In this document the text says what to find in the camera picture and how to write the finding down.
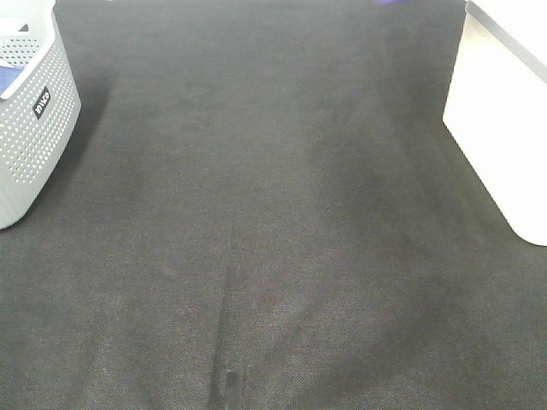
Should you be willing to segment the purple towel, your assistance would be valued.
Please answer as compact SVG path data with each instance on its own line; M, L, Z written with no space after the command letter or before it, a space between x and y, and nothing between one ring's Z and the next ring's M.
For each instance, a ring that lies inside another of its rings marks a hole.
M387 6L392 6L392 5L395 5L395 4L399 4L399 3L405 3L407 2L408 0L377 0L377 4L383 6L383 7L387 7Z

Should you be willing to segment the white plastic bin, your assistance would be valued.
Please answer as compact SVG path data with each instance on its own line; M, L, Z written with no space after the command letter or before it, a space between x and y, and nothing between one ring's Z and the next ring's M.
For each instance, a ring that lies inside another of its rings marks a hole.
M511 229L546 244L546 3L468 1L443 121Z

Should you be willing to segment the grey perforated laundry basket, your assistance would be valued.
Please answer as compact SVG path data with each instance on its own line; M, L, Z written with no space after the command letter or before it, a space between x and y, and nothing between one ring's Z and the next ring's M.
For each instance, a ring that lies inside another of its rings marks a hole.
M62 156L81 109L53 1L1 3L1 66L24 82L1 98L1 227L32 206Z

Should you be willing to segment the blue cloth in basket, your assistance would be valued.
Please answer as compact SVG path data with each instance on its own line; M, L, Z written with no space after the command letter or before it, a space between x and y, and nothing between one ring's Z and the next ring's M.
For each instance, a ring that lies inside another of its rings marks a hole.
M24 67L1 66L1 98L9 99L24 82Z

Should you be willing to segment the black fabric table mat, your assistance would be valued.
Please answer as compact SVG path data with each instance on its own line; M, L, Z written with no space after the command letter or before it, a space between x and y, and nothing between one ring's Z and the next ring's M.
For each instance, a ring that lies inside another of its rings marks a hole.
M4 409L543 409L546 251L441 120L460 1L61 1Z

